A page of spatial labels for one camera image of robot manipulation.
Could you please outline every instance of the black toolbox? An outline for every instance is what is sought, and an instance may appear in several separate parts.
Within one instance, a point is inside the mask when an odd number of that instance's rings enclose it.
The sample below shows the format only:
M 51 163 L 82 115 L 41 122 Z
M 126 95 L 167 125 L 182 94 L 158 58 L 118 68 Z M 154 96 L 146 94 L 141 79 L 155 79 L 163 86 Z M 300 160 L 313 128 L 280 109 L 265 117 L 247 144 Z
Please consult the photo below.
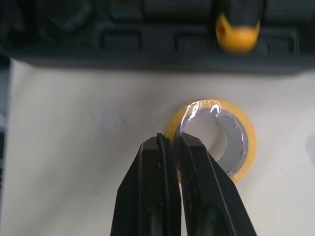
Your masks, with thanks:
M 240 55 L 217 43 L 216 0 L 0 0 L 0 54 L 53 66 L 312 69 L 315 0 L 262 1 L 258 42 Z

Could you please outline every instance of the white table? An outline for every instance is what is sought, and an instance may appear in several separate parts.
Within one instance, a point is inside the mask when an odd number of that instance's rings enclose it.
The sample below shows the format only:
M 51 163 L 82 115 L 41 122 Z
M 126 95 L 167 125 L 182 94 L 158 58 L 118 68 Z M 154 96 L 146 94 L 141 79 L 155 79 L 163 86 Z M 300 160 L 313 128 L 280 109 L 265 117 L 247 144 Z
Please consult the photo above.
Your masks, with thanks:
M 180 105 L 201 98 L 237 104 L 255 126 L 256 161 L 237 188 L 257 234 L 314 235 L 314 73 L 271 78 L 19 62 L 11 73 L 0 235 L 108 236 L 117 188 L 140 144 Z

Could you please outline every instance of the roll of tape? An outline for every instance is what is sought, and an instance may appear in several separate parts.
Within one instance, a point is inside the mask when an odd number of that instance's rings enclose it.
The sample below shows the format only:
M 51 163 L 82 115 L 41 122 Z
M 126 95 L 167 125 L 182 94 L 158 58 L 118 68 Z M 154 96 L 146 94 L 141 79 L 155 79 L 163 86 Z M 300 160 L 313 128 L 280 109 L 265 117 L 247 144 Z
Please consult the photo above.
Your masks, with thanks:
M 194 117 L 204 114 L 215 116 L 227 134 L 227 147 L 218 164 L 237 183 L 252 167 L 257 141 L 250 119 L 236 105 L 220 99 L 193 102 L 171 118 L 165 136 L 174 144 L 185 125 Z

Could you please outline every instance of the toolbox compartment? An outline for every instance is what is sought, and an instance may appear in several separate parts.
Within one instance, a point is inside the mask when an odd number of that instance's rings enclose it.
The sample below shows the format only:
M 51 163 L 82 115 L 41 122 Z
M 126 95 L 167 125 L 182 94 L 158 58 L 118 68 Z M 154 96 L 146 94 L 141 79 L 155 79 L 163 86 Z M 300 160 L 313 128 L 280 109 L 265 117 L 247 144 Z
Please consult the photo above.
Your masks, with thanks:
M 265 0 L 249 54 L 223 52 L 211 0 L 3 0 L 0 54 L 38 65 L 295 72 L 315 66 L 315 0 Z

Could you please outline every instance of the screwdriver handle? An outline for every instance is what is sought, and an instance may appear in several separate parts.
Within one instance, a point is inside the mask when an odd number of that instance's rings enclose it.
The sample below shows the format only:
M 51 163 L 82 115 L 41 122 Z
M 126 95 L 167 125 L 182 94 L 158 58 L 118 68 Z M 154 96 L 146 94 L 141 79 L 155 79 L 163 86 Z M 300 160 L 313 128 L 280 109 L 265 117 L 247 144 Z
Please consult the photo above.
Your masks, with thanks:
M 216 34 L 226 52 L 248 53 L 255 46 L 260 29 L 263 0 L 219 0 Z

